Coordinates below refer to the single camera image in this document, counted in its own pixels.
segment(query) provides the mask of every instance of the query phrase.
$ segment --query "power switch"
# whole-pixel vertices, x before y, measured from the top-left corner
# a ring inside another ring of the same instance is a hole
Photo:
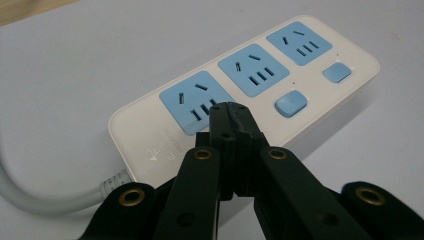
[[[351,73],[352,71],[346,65],[339,62],[331,65],[323,72],[324,76],[333,83],[341,82]]]
[[[308,100],[299,91],[293,90],[275,103],[277,111],[286,118],[290,118],[304,108]]]

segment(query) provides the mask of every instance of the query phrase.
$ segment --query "white cable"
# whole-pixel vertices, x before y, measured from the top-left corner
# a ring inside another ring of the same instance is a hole
[[[0,154],[0,194],[9,203],[26,212],[43,215],[61,215],[86,209],[103,202],[113,189],[131,182],[124,169],[117,175],[102,182],[99,188],[63,202],[51,202],[35,198],[21,189],[9,178],[3,166]]]

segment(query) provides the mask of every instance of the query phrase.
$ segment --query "cable strain relief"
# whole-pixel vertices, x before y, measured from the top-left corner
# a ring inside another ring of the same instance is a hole
[[[115,176],[108,178],[106,181],[100,183],[99,188],[103,199],[106,199],[106,197],[116,188],[130,182],[132,182],[132,180],[128,175],[127,170],[124,169]]]

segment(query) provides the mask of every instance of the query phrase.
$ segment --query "white power strip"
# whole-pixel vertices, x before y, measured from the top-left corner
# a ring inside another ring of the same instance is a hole
[[[378,73],[370,54],[310,16],[299,16],[118,110],[109,131],[134,181],[176,176],[208,109],[247,106],[274,146],[295,141]]]

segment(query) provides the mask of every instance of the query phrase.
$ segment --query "blue outlet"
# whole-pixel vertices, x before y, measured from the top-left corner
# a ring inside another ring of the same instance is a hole
[[[209,108],[233,98],[206,71],[201,71],[159,94],[163,104],[189,136],[209,126]]]
[[[258,44],[219,61],[218,66],[249,97],[255,97],[289,75],[289,71]]]
[[[266,38],[299,66],[310,63],[333,47],[300,22],[291,23]]]

